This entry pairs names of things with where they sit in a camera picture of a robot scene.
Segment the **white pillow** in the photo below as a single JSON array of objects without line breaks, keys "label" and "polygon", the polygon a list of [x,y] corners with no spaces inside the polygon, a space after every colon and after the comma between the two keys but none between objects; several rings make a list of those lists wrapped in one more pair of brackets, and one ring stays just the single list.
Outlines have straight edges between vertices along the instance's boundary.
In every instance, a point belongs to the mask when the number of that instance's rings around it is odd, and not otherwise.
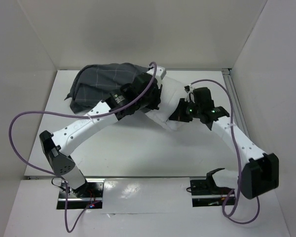
[{"label": "white pillow", "polygon": [[158,85],[162,85],[161,90],[161,102],[159,103],[158,110],[149,110],[147,108],[140,109],[149,119],[159,124],[164,129],[169,131],[176,131],[182,122],[170,120],[169,117],[176,110],[179,100],[181,98],[186,98],[187,93],[184,89],[184,84],[173,78],[165,76],[163,79],[161,77],[156,77],[158,80]]}]

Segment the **dark grey checked pillowcase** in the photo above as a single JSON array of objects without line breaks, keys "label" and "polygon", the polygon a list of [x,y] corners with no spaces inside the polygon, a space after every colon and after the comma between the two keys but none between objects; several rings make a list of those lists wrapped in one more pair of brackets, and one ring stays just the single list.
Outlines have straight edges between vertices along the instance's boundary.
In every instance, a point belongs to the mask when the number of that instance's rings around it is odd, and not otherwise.
[{"label": "dark grey checked pillowcase", "polygon": [[91,110],[108,94],[127,83],[148,68],[131,63],[93,64],[82,68],[74,78],[66,99],[71,99],[74,114]]}]

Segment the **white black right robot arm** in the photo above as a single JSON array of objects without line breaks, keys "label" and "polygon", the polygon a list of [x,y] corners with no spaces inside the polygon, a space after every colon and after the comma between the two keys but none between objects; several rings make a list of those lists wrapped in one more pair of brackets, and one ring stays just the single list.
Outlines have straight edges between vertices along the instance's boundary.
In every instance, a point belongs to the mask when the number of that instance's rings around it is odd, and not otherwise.
[{"label": "white black right robot arm", "polygon": [[226,109],[216,107],[206,87],[185,87],[187,98],[182,98],[170,120],[191,122],[199,119],[216,133],[240,158],[240,171],[217,168],[207,173],[205,187],[212,194],[222,188],[238,189],[247,199],[256,198],[279,186],[279,159],[267,154],[234,124]]}]

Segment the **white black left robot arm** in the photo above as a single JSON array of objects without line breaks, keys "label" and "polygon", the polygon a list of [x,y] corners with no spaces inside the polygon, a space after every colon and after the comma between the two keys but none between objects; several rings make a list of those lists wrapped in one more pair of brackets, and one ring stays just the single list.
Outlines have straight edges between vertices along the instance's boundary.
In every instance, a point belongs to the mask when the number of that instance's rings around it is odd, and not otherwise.
[{"label": "white black left robot arm", "polygon": [[85,176],[71,157],[73,151],[95,133],[137,110],[158,109],[161,102],[161,82],[161,76],[153,78],[148,73],[142,73],[132,83],[112,90],[106,99],[85,114],[84,119],[59,131],[50,133],[45,130],[39,135],[43,153],[54,174],[67,181],[72,194],[82,197],[89,188]]}]

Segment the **aluminium frame rail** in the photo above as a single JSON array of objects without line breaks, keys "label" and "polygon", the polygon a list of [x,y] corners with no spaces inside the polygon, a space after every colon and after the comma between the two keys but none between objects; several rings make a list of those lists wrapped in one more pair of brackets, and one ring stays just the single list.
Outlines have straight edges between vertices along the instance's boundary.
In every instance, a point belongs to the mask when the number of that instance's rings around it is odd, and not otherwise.
[{"label": "aluminium frame rail", "polygon": [[234,110],[234,119],[238,127],[245,132],[244,125],[242,121],[242,111],[240,108],[239,100],[236,94],[236,90],[231,78],[230,70],[229,69],[222,69],[222,76],[226,86],[226,89],[231,97],[233,103],[233,110]]}]

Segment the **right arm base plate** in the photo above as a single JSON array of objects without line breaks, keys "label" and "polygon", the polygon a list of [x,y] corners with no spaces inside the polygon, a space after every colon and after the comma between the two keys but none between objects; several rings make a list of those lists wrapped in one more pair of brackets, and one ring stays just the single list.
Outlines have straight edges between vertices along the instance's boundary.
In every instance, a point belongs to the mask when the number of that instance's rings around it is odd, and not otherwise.
[{"label": "right arm base plate", "polygon": [[186,191],[191,194],[193,207],[212,207],[222,206],[230,188],[218,188],[216,191],[210,191],[205,179],[190,180],[190,186]]}]

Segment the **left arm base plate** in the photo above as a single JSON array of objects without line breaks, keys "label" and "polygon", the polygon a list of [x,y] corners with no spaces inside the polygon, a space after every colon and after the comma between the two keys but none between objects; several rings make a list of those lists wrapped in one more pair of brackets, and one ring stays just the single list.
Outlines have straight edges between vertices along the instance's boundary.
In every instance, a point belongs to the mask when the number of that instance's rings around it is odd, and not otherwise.
[{"label": "left arm base plate", "polygon": [[[51,180],[51,184],[59,189],[57,210],[65,209],[66,202],[66,185],[65,182],[55,183],[54,178]],[[75,192],[71,187],[68,193],[67,209],[102,209],[103,207],[103,192],[104,192],[104,180],[100,179],[87,179],[87,187],[82,188]]]}]

